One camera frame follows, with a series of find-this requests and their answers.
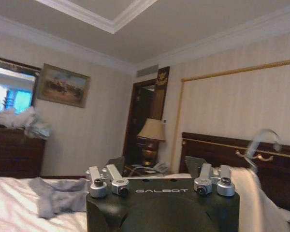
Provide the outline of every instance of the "table lamp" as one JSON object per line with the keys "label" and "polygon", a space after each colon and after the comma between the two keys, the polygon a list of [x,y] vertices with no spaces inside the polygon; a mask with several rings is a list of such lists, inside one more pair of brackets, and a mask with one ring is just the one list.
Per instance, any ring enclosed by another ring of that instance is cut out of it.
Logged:
{"label": "table lamp", "polygon": [[142,150],[143,166],[154,166],[159,142],[165,141],[162,121],[148,118],[137,136],[146,139],[146,146]]}

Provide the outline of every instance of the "lampshade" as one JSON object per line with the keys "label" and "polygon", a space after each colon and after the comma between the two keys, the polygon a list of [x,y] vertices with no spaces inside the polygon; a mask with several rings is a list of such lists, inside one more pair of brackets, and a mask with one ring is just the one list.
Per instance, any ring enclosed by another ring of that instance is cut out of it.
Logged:
{"label": "lampshade", "polygon": [[164,142],[163,123],[160,120],[148,118],[138,137]]}

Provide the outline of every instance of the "wooden headboard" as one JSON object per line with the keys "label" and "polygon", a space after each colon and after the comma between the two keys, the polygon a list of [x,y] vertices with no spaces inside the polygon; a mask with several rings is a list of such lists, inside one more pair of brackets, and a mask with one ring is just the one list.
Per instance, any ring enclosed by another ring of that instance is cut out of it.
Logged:
{"label": "wooden headboard", "polygon": [[[226,164],[232,167],[248,167],[248,163],[235,153],[244,154],[250,141],[204,134],[182,133],[180,173],[187,173],[185,156],[199,157],[214,167]],[[272,161],[254,159],[258,166],[258,177],[266,195],[279,207],[290,210],[290,146],[283,145],[280,153],[273,144],[261,143],[256,154],[264,158],[273,155]]]}

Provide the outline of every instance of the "wooden dresser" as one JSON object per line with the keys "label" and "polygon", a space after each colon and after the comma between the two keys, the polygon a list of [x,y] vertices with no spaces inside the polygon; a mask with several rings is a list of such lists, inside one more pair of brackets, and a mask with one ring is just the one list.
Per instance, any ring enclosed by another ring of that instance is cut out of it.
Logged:
{"label": "wooden dresser", "polygon": [[39,176],[45,142],[26,137],[23,130],[0,128],[0,176]]}

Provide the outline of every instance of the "brass lamp base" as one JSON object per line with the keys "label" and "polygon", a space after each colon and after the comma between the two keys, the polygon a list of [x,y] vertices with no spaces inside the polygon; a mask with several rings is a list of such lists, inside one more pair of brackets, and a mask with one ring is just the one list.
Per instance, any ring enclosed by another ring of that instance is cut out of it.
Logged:
{"label": "brass lamp base", "polygon": [[158,142],[156,141],[147,141],[146,147],[142,150],[143,160],[142,165],[144,167],[153,167],[156,164],[157,160],[157,150]]}

